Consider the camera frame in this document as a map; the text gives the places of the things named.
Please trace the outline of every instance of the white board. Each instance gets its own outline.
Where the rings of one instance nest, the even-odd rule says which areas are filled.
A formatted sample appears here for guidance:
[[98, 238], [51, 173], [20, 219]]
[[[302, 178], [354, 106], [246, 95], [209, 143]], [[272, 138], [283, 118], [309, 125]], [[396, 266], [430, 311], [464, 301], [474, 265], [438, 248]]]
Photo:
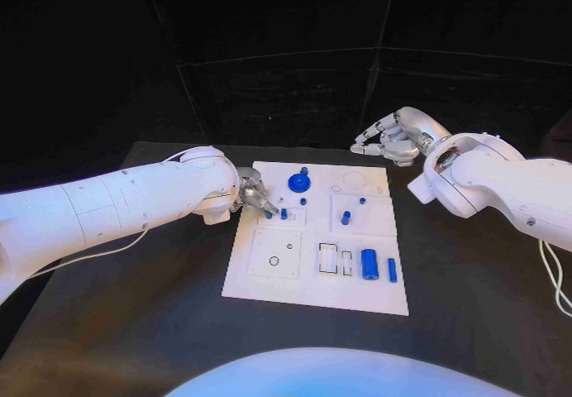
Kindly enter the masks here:
[[[242, 209], [223, 296], [409, 315], [384, 168], [262, 161], [252, 166], [286, 219]], [[302, 166], [311, 186], [299, 194], [286, 182]], [[351, 212], [347, 225], [344, 211]], [[376, 250], [377, 280], [361, 277], [364, 249]], [[396, 283], [389, 282], [389, 258]]]

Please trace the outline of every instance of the black table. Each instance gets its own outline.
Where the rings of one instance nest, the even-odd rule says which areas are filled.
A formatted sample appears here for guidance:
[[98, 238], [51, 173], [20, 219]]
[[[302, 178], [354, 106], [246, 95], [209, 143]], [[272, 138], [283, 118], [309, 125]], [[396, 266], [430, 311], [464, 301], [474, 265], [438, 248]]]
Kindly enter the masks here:
[[[124, 166], [187, 147], [139, 142]], [[406, 189], [420, 166], [338, 150], [219, 149], [236, 166], [387, 167], [409, 317], [223, 298], [239, 216], [206, 226], [191, 215], [129, 250], [56, 271], [0, 361], [1, 394], [160, 395], [223, 363], [288, 347], [387, 352], [523, 395], [569, 394], [572, 319], [554, 306], [536, 240], [501, 214], [488, 208], [461, 219], [439, 203], [422, 205]], [[572, 255], [556, 253], [569, 268]]]

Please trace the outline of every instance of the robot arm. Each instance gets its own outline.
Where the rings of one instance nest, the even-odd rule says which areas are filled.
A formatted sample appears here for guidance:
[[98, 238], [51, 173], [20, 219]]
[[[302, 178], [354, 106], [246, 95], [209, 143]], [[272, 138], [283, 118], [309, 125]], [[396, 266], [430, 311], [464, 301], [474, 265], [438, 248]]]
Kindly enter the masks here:
[[0, 303], [41, 267], [190, 213], [204, 223], [245, 204], [278, 213], [259, 172], [234, 169], [213, 147], [41, 189], [0, 195]]
[[[377, 133], [380, 144], [363, 145]], [[409, 151], [396, 151], [402, 142], [409, 142]], [[521, 232], [572, 251], [570, 163], [526, 160], [497, 136], [485, 133], [452, 136], [413, 108], [386, 116], [358, 135], [351, 151], [383, 155], [400, 166], [410, 165], [423, 153], [423, 173], [409, 184], [422, 203], [436, 199], [462, 218], [494, 207]]]

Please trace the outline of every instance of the blue rectangular bar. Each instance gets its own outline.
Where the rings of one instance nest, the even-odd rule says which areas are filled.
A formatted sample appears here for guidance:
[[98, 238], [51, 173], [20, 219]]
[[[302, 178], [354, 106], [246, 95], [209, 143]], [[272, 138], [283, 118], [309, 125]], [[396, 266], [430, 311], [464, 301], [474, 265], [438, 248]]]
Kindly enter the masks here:
[[393, 258], [387, 259], [389, 267], [389, 282], [396, 283], [396, 260]]

